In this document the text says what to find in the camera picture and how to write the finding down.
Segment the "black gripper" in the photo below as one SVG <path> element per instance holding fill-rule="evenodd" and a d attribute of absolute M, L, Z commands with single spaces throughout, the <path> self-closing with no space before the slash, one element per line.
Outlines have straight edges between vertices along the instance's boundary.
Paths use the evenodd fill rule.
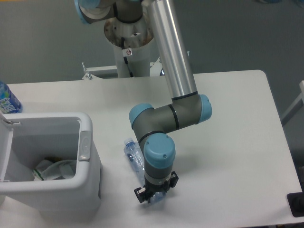
<path fill-rule="evenodd" d="M 144 175 L 145 185 L 134 190 L 134 193 L 140 203 L 150 203 L 151 197 L 157 192 L 167 192 L 170 188 L 174 188 L 179 180 L 175 171 L 171 172 L 167 177 L 157 179 L 148 174 Z"/>

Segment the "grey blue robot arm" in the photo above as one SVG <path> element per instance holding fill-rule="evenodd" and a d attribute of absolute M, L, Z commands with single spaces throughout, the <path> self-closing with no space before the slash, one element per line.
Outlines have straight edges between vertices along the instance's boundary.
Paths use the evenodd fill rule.
<path fill-rule="evenodd" d="M 140 202 L 150 202 L 178 182 L 173 170 L 176 147 L 169 133 L 208 120 L 209 99 L 196 87 L 183 44 L 176 10 L 171 0 L 76 0 L 85 24 L 104 22 L 104 35 L 112 45 L 119 77 L 152 79 L 150 47 L 156 47 L 161 67 L 158 80 L 166 99 L 155 107 L 135 105 L 129 121 L 138 146 L 143 169 L 142 185 L 134 190 Z"/>

